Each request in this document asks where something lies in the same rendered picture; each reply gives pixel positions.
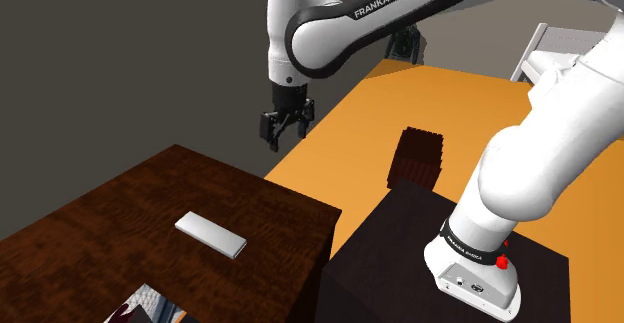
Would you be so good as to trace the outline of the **dark brown wooden table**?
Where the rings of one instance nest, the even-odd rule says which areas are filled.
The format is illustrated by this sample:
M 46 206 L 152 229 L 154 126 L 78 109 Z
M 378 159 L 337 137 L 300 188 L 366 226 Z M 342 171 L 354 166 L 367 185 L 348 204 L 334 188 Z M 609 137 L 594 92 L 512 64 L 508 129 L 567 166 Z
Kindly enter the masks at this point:
M 189 211 L 246 246 L 177 230 Z M 174 145 L 0 241 L 0 323 L 104 323 L 144 283 L 200 323 L 314 323 L 339 215 Z

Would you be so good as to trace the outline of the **dark standing object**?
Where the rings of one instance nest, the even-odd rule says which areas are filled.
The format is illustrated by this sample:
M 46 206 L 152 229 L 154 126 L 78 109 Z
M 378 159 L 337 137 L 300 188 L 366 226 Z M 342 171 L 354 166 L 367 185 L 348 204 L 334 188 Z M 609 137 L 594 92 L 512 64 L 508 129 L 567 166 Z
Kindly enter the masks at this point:
M 393 59 L 411 64 L 421 62 L 421 32 L 416 25 L 407 26 L 390 36 L 385 59 Z

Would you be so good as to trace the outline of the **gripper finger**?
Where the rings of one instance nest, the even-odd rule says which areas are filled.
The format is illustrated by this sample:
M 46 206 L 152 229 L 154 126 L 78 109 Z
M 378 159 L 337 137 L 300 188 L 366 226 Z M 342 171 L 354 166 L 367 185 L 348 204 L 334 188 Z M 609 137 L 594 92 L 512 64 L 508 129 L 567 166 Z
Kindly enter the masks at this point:
M 296 113 L 297 118 L 297 134 L 300 139 L 307 136 L 310 123 L 315 120 L 315 102 L 313 99 L 307 98 Z
M 292 115 L 279 111 L 263 112 L 260 115 L 259 134 L 265 140 L 271 151 L 279 151 L 279 138 L 284 130 L 292 123 Z

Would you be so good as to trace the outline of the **orange bed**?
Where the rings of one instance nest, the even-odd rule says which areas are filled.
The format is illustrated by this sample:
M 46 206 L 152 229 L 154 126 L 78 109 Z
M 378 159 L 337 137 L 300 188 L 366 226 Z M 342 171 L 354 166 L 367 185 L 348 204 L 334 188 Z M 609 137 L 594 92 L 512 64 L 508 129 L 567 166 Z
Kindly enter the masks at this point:
M 525 83 L 385 60 L 320 116 L 268 179 L 341 210 L 340 248 L 387 192 L 402 130 L 443 137 L 435 189 L 458 200 L 490 138 L 528 113 Z M 624 323 L 624 140 L 611 144 L 544 218 L 517 232 L 567 257 L 572 323 Z

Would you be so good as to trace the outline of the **white flat remote control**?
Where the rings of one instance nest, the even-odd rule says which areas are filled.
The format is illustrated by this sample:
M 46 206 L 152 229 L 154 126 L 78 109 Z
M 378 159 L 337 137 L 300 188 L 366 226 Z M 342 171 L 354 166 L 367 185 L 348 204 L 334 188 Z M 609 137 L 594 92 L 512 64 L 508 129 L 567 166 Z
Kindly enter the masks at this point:
M 245 238 L 192 211 L 177 220 L 175 228 L 230 259 L 235 259 L 247 244 Z

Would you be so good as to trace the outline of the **black robot stand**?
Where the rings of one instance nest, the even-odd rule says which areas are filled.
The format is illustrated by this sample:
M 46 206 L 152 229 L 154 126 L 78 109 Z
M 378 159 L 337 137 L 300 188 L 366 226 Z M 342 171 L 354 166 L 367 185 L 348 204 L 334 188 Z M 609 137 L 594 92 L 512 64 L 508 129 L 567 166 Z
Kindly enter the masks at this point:
M 441 292 L 423 250 L 454 202 L 410 181 L 393 188 L 323 268 L 315 323 L 502 323 Z M 571 323 L 569 260 L 518 233 L 511 323 Z

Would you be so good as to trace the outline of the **white slatted frame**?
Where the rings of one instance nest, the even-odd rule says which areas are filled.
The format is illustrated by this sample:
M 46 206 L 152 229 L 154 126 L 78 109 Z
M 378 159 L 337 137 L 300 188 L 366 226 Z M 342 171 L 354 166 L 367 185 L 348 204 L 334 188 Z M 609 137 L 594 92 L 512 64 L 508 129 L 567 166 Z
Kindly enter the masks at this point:
M 565 70 L 605 36 L 604 32 L 552 27 L 540 23 L 535 29 L 510 80 L 536 83 L 549 69 Z

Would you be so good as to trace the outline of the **book with picture cover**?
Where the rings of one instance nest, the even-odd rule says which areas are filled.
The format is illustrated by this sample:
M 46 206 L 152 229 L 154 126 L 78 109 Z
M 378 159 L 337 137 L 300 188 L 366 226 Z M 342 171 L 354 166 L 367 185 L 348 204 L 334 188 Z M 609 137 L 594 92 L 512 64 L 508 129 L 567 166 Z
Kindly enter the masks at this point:
M 126 299 L 125 304 L 127 309 L 123 314 L 135 312 L 128 323 L 200 323 L 146 283 Z

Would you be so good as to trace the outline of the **dark red ribbed box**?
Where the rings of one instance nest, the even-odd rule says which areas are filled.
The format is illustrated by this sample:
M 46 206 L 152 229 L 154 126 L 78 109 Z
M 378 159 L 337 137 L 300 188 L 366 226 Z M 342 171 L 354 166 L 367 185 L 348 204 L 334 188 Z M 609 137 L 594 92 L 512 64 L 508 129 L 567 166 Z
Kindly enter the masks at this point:
M 407 127 L 401 133 L 387 176 L 387 188 L 407 179 L 432 190 L 441 173 L 443 136 Z

